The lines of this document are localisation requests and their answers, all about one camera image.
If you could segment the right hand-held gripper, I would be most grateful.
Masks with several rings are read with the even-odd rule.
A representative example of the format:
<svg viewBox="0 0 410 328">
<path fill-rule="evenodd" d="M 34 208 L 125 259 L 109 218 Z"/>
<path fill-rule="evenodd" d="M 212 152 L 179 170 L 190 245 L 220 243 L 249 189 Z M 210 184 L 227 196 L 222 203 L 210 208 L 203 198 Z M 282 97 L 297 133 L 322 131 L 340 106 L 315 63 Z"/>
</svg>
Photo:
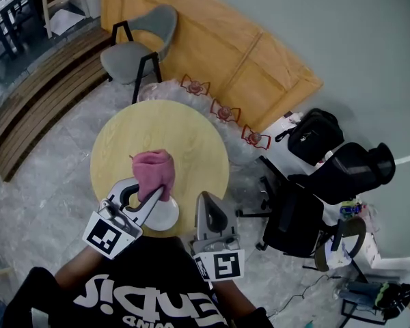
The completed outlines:
<svg viewBox="0 0 410 328">
<path fill-rule="evenodd" d="M 217 196 L 203 191 L 196 202 L 196 239 L 189 242 L 191 255 L 205 282 L 238 279 L 245 272 L 245 250 L 236 233 L 235 210 Z"/>
</svg>

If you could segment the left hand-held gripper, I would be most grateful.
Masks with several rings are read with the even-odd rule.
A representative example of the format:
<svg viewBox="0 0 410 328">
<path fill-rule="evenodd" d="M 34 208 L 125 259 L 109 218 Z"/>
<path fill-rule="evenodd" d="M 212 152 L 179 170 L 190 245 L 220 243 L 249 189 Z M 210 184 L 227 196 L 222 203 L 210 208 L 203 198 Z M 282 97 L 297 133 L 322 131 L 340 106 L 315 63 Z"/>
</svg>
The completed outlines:
<svg viewBox="0 0 410 328">
<path fill-rule="evenodd" d="M 83 233 L 83 241 L 94 250 L 113 260 L 140 236 L 143 225 L 160 200 L 164 187 L 150 192 L 137 207 L 131 207 L 129 199 L 139 192 L 135 178 L 120 180 L 114 184 L 107 199 L 93 212 Z"/>
</svg>

